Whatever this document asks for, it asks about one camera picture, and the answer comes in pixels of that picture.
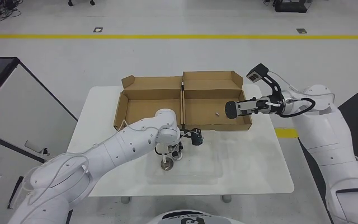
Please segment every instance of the box lid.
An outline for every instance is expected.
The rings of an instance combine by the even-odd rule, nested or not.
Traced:
[[[183,72],[185,90],[240,90],[243,78],[234,71]]]
[[[135,77],[130,75],[122,79],[124,90],[180,90],[181,76]]]

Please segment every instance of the open cardboard box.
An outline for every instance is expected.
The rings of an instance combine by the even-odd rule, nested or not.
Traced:
[[[186,129],[248,130],[252,125],[250,116],[226,117],[228,101],[245,100],[243,78],[234,71],[184,72],[183,83],[183,123]]]
[[[134,77],[122,79],[123,92],[119,97],[114,127],[118,130],[125,119],[132,124],[151,118],[157,110],[168,108],[175,112],[177,125],[182,118],[182,77]]]

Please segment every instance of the yellow tape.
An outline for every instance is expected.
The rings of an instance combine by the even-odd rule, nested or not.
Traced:
[[[258,40],[358,40],[358,35],[279,34],[0,34],[0,39],[258,39]]]
[[[298,138],[297,130],[294,128],[275,128],[278,138]]]

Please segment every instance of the floor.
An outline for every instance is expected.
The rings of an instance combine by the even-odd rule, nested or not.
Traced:
[[[357,34],[356,0],[315,0],[307,13],[275,13],[261,0],[24,0],[22,15],[0,22],[1,34]],[[357,93],[358,40],[0,39],[0,57],[19,57],[79,117],[93,86],[121,85],[136,76],[175,76],[182,71],[234,70],[244,76],[258,63],[297,88],[324,84],[341,105]],[[263,94],[270,89],[258,83]],[[293,127],[271,116],[275,127]],[[75,223],[145,223],[172,209],[191,208],[245,223],[329,223],[297,139],[279,139],[295,190],[291,194],[88,198],[74,210]]]

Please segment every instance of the black cable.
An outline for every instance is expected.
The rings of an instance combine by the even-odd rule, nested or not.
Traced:
[[[159,152],[157,151],[157,148],[156,148],[156,147],[154,148],[154,151],[156,152],[156,154],[158,154],[158,155],[160,155],[160,156],[163,156],[163,154],[162,154],[162,153],[159,153]]]
[[[22,2],[23,0],[0,0],[0,21],[21,15],[16,7]]]
[[[295,114],[288,114],[288,115],[280,114],[280,117],[282,117],[282,118],[292,118],[293,116],[301,115],[301,114],[306,113],[307,111],[310,111],[310,110],[312,110],[312,109],[314,108],[314,106],[315,106],[315,101],[312,100],[311,98],[302,98],[301,100],[305,100],[305,101],[310,102],[310,103],[311,103],[311,106],[309,106],[308,108],[306,108],[306,109],[304,109],[304,110],[302,110],[302,111],[300,111],[300,112],[297,112],[297,113],[295,113]]]

